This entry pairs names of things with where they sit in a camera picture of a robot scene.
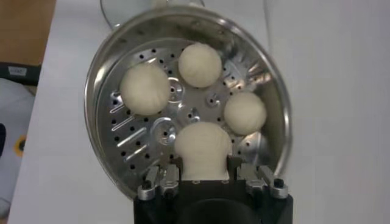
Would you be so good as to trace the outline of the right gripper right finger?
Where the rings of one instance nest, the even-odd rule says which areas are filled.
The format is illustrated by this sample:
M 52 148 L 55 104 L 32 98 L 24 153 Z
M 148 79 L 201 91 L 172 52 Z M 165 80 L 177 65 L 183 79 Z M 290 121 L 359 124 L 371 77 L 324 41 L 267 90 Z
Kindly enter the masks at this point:
M 246 163 L 242 158 L 227 157 L 227 170 L 231 180 L 244 180 L 246 191 L 253 195 L 255 191 L 268 191 L 276 199 L 288 198 L 288 187 L 283 179 L 274 175 L 268 166 L 256 166 Z

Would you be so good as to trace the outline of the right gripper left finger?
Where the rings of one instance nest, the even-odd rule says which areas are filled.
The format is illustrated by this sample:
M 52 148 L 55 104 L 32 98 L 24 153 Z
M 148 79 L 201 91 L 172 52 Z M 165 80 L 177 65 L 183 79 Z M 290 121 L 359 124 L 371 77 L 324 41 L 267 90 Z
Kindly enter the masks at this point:
M 179 191 L 182 165 L 182 158 L 176 157 L 170 160 L 165 168 L 152 166 L 137 188 L 137 198 L 141 201 L 149 201 L 157 194 L 166 199 L 174 198 Z

